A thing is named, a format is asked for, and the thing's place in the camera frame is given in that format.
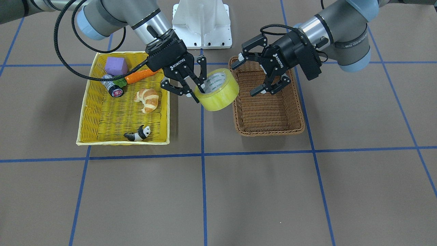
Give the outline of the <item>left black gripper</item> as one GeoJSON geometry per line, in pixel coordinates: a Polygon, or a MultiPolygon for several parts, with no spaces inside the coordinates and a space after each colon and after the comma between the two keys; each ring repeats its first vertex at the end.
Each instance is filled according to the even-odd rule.
{"type": "MultiPolygon", "coordinates": [[[[319,55],[307,36],[298,28],[290,28],[288,33],[272,33],[265,31],[265,34],[258,34],[241,45],[241,52],[237,58],[237,68],[247,61],[261,61],[261,54],[264,52],[265,59],[272,65],[268,68],[268,75],[272,71],[287,71],[299,65],[307,80],[313,80],[321,74],[322,62],[319,55]],[[268,46],[268,35],[281,36],[278,40],[268,46]]],[[[250,91],[250,96],[257,94],[276,94],[292,82],[288,76],[281,76],[277,83],[262,83],[250,91]]]]}

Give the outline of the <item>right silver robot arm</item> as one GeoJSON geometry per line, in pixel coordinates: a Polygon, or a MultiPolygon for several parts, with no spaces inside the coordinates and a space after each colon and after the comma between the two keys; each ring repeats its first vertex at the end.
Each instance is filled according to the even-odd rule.
{"type": "Polygon", "coordinates": [[[162,70],[160,86],[175,95],[199,99],[188,85],[191,78],[203,91],[206,80],[206,58],[194,57],[155,0],[2,0],[1,24],[42,12],[59,11],[54,28],[54,47],[63,65],[72,73],[89,80],[98,78],[78,73],[64,60],[59,51],[59,24],[67,10],[73,10],[72,29],[93,40],[103,40],[117,30],[129,26],[145,45],[147,58],[133,71],[147,66],[151,71],[162,70]]]}

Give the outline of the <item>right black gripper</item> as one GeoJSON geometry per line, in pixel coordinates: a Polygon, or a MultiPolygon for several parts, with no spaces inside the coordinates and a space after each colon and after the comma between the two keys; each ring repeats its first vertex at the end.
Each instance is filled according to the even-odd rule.
{"type": "Polygon", "coordinates": [[[194,91],[186,82],[182,87],[174,86],[170,79],[179,81],[190,75],[194,75],[193,81],[201,93],[204,93],[205,80],[207,78],[207,59],[204,55],[193,56],[187,51],[187,47],[173,29],[168,30],[160,36],[153,44],[146,46],[148,54],[146,66],[157,71],[163,69],[165,77],[162,79],[160,86],[175,95],[192,97],[196,103],[200,103],[195,96],[194,91]],[[200,74],[195,74],[195,66],[200,66],[200,74]]]}

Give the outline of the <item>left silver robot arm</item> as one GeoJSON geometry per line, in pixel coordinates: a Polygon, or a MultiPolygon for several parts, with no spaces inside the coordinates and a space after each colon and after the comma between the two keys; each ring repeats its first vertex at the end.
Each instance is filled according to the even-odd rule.
{"type": "Polygon", "coordinates": [[[337,0],[293,27],[263,26],[259,35],[242,44],[230,67],[235,70],[247,61],[261,66],[266,76],[251,96],[278,93],[291,83],[286,72],[298,65],[308,80],[317,78],[321,57],[337,61],[343,71],[357,72],[370,62],[368,23],[391,3],[436,6],[435,0],[337,0]]]}

